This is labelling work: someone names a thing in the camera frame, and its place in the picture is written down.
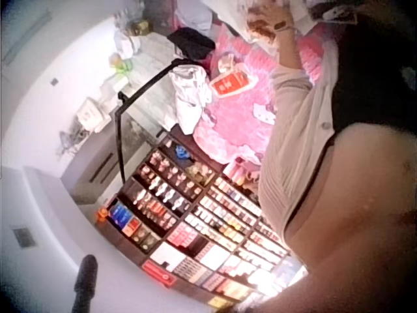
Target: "pink tablecloth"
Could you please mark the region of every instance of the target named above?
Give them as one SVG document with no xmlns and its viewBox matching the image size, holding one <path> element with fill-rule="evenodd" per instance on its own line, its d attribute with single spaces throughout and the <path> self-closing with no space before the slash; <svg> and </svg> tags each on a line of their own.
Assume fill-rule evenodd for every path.
<svg viewBox="0 0 417 313">
<path fill-rule="evenodd" d="M 319 77 L 323 56 L 317 34 L 318 31 L 315 31 L 299 42 L 304 68 L 313 82 Z M 273 125 L 256 118 L 253 109 L 254 106 L 262 108 L 261 111 L 270 116 L 274 112 L 272 101 L 275 100 L 276 106 L 280 105 L 279 99 L 273 99 L 274 91 L 269 78 L 276 60 L 261 48 L 254 48 L 240 37 L 233 37 L 223 25 L 210 66 L 212 79 L 218 73 L 219 58 L 227 53 L 233 53 L 237 61 L 244 62 L 259 81 L 253 89 L 239 95 L 215 98 L 206 107 L 195 128 L 194 139 L 206 154 L 219 163 L 226 164 L 241 157 L 260 165 Z"/>
</svg>

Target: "floor vent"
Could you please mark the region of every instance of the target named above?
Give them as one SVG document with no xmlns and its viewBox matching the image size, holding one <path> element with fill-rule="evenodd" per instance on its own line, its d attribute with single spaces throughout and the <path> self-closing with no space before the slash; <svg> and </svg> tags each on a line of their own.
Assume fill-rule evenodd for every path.
<svg viewBox="0 0 417 313">
<path fill-rule="evenodd" d="M 18 240 L 20 248 L 26 249 L 36 246 L 36 242 L 33 239 L 32 233 L 29 231 L 29 228 L 14 228 L 14 236 Z"/>
</svg>

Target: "white cardigan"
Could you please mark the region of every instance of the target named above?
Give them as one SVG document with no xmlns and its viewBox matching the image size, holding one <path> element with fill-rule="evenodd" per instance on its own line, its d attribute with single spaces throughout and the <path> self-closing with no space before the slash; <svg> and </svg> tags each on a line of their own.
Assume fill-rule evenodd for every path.
<svg viewBox="0 0 417 313">
<path fill-rule="evenodd" d="M 324 43 L 322 73 L 312 86 L 304 70 L 281 65 L 272 73 L 276 121 L 262 161 L 259 201 L 271 226 L 284 230 L 333 136 L 332 91 L 338 78 L 338 49 Z"/>
</svg>

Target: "cardigan button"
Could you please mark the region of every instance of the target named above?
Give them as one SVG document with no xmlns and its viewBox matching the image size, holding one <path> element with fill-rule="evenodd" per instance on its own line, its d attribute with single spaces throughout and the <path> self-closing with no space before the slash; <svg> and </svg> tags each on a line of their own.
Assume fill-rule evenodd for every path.
<svg viewBox="0 0 417 313">
<path fill-rule="evenodd" d="M 329 122 L 321 123 L 321 128 L 323 128 L 324 130 L 329 130 L 332 128 L 332 124 Z"/>
</svg>

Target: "black bag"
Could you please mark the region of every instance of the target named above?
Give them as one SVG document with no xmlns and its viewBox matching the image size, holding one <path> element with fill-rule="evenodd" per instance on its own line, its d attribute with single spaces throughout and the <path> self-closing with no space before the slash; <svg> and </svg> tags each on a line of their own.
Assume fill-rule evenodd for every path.
<svg viewBox="0 0 417 313">
<path fill-rule="evenodd" d="M 216 48 L 213 40 L 189 27 L 177 29 L 167 38 L 191 60 L 203 60 Z"/>
</svg>

